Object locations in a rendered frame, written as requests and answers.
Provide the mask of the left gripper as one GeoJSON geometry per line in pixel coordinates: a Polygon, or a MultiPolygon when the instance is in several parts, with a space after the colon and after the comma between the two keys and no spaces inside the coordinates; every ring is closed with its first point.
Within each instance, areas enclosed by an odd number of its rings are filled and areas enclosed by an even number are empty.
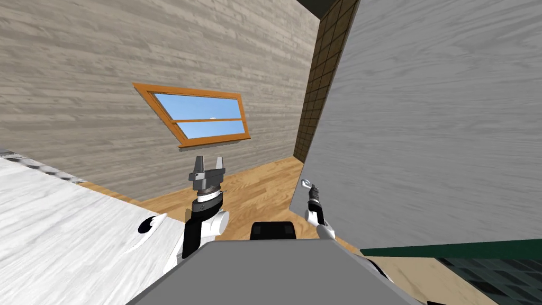
{"type": "Polygon", "coordinates": [[[220,185],[224,180],[225,174],[222,157],[217,157],[215,168],[205,171],[204,156],[196,157],[194,172],[189,174],[188,180],[193,182],[193,190],[197,190],[197,196],[207,195],[220,190],[220,185]]]}

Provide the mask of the orange framed window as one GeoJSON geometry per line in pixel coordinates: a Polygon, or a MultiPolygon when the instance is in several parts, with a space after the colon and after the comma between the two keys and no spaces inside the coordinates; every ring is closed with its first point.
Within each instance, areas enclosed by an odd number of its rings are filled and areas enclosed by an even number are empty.
{"type": "Polygon", "coordinates": [[[134,83],[181,149],[250,139],[240,93],[134,83]]]}

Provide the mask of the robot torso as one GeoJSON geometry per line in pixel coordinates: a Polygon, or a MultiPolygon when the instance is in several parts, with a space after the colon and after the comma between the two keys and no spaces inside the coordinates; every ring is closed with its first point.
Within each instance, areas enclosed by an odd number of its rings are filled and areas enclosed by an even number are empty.
{"type": "Polygon", "coordinates": [[[127,305],[420,305],[333,239],[211,241],[127,305]]]}

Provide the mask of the grey wooden door leaf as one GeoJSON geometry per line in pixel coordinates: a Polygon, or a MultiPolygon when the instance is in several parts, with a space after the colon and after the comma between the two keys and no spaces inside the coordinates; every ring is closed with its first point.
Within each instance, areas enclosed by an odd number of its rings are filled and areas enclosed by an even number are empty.
{"type": "Polygon", "coordinates": [[[361,249],[542,238],[542,0],[360,0],[301,178],[361,249]]]}

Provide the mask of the white wooden door leaf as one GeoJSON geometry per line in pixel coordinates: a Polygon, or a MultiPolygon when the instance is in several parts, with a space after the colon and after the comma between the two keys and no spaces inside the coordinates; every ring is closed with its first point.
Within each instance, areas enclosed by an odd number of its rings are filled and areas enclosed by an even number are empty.
{"type": "Polygon", "coordinates": [[[125,305],[158,280],[183,223],[0,157],[0,305],[125,305]]]}

